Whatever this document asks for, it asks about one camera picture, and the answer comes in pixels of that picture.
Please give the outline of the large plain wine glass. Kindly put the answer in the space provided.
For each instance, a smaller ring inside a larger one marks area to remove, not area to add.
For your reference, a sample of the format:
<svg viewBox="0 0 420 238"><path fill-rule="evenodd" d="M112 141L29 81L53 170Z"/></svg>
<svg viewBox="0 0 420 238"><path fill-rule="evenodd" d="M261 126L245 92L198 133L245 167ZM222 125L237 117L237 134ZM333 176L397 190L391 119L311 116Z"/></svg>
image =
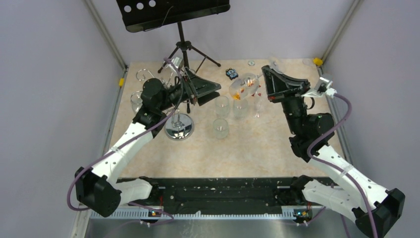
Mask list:
<svg viewBox="0 0 420 238"><path fill-rule="evenodd" d="M261 93L256 93L254 96L253 117L255 118L260 117L261 108L262 108L262 95Z"/></svg>

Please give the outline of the tall wine glass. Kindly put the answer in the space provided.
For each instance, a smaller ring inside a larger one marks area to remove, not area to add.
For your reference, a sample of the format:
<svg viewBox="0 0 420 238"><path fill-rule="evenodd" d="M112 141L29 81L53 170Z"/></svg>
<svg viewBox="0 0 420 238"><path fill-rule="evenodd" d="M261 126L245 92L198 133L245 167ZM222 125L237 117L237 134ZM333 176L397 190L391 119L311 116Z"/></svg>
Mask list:
<svg viewBox="0 0 420 238"><path fill-rule="evenodd" d="M244 73L239 75L232 80L232 84L229 86L230 96L234 100L242 100L249 95L255 95L260 88L260 77L262 77L262 74L255 75L253 73Z"/></svg>

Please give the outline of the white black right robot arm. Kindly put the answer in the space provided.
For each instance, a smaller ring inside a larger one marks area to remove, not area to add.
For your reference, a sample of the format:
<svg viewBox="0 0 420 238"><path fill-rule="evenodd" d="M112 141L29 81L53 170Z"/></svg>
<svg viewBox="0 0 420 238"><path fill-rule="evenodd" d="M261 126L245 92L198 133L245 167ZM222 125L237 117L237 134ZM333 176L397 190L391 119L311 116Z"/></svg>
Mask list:
<svg viewBox="0 0 420 238"><path fill-rule="evenodd" d="M346 98L323 76L312 88L308 80L290 77L271 65L262 67L262 75L268 100L282 105L292 133L289 141L293 153L337 184L337 188L332 188L309 176L300 176L291 184L292 201L329 208L351 220L367 237L387 235L402 215L404 193L375 183L341 157L329 140L343 121L335 121L330 113L310 114L305 103L305 98Z"/></svg>

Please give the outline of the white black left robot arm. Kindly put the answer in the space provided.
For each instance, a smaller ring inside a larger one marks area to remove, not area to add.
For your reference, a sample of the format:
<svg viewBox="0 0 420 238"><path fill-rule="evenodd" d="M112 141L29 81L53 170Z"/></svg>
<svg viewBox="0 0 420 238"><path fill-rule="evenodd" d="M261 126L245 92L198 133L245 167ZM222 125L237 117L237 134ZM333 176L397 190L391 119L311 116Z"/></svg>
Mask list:
<svg viewBox="0 0 420 238"><path fill-rule="evenodd" d="M178 83L169 87L157 78L144 82L141 107L122 137L106 154L75 173L76 198L102 217L129 202L142 200L147 205L158 201L157 186L146 177L119 182L124 168L143 146L154 139L172 117L180 103L203 105L218 97L221 85L201 78L189 69L180 73Z"/></svg>

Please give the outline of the chrome wine glass rack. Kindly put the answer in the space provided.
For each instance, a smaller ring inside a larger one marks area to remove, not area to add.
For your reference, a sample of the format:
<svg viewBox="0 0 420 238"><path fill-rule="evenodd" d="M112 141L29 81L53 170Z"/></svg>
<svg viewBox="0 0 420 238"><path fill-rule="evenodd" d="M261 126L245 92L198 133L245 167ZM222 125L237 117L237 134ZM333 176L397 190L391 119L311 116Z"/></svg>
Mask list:
<svg viewBox="0 0 420 238"><path fill-rule="evenodd" d="M140 123L145 129L151 130L153 137L164 129L165 134L173 140L184 139L188 133L193 130L192 119L187 119L186 115L182 115L178 109L180 106L171 107L162 114L142 114L140 110L133 118L134 123Z"/></svg>

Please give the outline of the black blue small device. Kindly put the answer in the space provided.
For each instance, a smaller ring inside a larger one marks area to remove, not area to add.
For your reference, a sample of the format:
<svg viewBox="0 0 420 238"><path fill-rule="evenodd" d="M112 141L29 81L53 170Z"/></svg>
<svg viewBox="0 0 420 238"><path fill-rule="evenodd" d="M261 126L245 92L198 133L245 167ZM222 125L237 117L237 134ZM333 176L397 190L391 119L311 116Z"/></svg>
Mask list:
<svg viewBox="0 0 420 238"><path fill-rule="evenodd" d="M238 73L236 72L236 70L235 69L233 69L233 68L229 68L229 69L227 69L226 71L225 71L225 74L226 74L226 76L230 79L230 80L233 80L233 79L235 79L235 78L237 78L239 75L238 75Z"/></svg>

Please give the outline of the small wooden block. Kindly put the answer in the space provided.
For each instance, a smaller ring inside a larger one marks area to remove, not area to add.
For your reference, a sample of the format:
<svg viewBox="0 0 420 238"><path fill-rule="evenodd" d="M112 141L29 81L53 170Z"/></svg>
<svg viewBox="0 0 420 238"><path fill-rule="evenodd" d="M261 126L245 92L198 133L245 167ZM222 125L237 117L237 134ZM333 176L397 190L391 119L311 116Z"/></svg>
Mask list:
<svg viewBox="0 0 420 238"><path fill-rule="evenodd" d="M327 82L327 86L326 87L327 88L330 88L332 86L332 83L333 83L333 76L331 74L324 73L323 74L323 78Z"/></svg>

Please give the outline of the black music stand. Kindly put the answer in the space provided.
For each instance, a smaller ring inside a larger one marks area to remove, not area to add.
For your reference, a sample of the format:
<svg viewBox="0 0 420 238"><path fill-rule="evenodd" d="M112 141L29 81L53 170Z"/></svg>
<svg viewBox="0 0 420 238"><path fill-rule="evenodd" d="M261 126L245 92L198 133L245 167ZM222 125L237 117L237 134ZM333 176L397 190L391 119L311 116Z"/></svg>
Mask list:
<svg viewBox="0 0 420 238"><path fill-rule="evenodd" d="M188 51L195 51L203 59L220 67L221 64L204 54L185 40L182 23L184 21L202 18L211 15L225 13L230 10L228 0L118 0L119 11L125 29L130 33L147 32L165 25L176 24L179 34L179 41L169 55L175 56L178 51L182 52L184 66L189 66Z"/></svg>

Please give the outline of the yellow corner bracket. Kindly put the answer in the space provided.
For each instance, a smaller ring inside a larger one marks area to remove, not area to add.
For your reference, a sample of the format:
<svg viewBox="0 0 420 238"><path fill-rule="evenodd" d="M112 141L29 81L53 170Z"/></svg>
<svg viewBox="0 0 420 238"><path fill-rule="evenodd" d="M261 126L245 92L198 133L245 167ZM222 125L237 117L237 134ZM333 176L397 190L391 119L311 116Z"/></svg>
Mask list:
<svg viewBox="0 0 420 238"><path fill-rule="evenodd" d="M313 58L313 63L314 63L316 66L322 66L322 65L323 65L323 60L322 60L322 59L320 59L320 58Z"/></svg>

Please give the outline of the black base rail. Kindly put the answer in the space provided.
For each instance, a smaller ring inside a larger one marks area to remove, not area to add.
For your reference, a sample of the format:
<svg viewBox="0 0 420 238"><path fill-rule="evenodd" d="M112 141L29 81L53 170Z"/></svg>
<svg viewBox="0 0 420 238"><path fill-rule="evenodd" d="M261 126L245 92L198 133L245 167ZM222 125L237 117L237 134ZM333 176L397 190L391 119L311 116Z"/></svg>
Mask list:
<svg viewBox="0 0 420 238"><path fill-rule="evenodd" d="M291 188L296 177L284 178L144 178L152 185L148 198L134 203L187 215L281 214L283 207L310 208L303 195Z"/></svg>

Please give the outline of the aluminium frame post right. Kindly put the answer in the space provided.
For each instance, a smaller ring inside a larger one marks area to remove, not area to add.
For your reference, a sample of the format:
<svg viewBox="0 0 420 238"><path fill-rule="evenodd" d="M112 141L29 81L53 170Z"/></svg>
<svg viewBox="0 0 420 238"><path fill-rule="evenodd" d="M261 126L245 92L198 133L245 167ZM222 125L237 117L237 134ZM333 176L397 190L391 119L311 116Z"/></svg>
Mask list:
<svg viewBox="0 0 420 238"><path fill-rule="evenodd" d="M334 47L336 46L336 44L338 43L340 37L344 34L348 24L350 23L351 19L353 18L353 16L355 15L355 13L357 12L358 8L361 6L361 4L363 3L363 0L353 0L351 2L351 5L349 6L348 10L346 11L344 17L342 18L340 24L338 25L332 39L330 40L326 50L324 51L321 60L323 61L323 63L326 63L330 54L332 53Z"/></svg>

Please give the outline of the aluminium frame post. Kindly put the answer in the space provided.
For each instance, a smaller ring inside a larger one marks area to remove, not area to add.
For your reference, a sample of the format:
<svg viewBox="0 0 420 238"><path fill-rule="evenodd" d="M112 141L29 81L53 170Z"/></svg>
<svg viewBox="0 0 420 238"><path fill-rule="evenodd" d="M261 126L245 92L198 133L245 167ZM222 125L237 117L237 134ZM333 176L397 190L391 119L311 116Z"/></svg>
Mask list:
<svg viewBox="0 0 420 238"><path fill-rule="evenodd" d="M96 6L94 5L92 0L83 0L85 7L87 8L89 14L91 15L94 24L96 25L101 37L105 41L108 49L110 50L112 56L118 63L118 65L123 69L126 70L128 68L127 64L125 63L121 53L119 52L116 43L114 42L111 34L109 33L105 23L103 22Z"/></svg>
<svg viewBox="0 0 420 238"><path fill-rule="evenodd" d="M340 37L344 34L348 24L350 23L351 19L353 18L353 16L355 15L355 13L357 12L358 8L361 6L361 4L363 3L363 0L353 0L351 2L351 5L349 6L348 10L346 11L344 17L342 18L340 24L338 25L332 39L330 40L326 50L324 51L321 60L323 61L323 63L326 63L330 54L332 53L334 47L336 46L336 44L338 43Z"/></svg>

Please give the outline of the aluminium frame post left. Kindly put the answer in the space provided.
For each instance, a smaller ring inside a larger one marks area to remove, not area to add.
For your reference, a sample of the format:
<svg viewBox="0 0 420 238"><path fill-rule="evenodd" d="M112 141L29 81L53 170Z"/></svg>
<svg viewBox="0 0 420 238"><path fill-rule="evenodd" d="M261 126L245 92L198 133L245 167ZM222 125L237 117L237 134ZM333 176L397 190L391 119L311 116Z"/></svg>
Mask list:
<svg viewBox="0 0 420 238"><path fill-rule="evenodd" d="M105 23L103 22L96 6L94 5L92 0L83 0L85 7L87 8L89 14L91 15L94 24L96 25L101 37L105 41L108 49L110 50L112 56L118 63L118 65L123 69L126 70L128 68L127 64L125 63L121 53L119 52L116 43L114 42L111 34L109 33Z"/></svg>

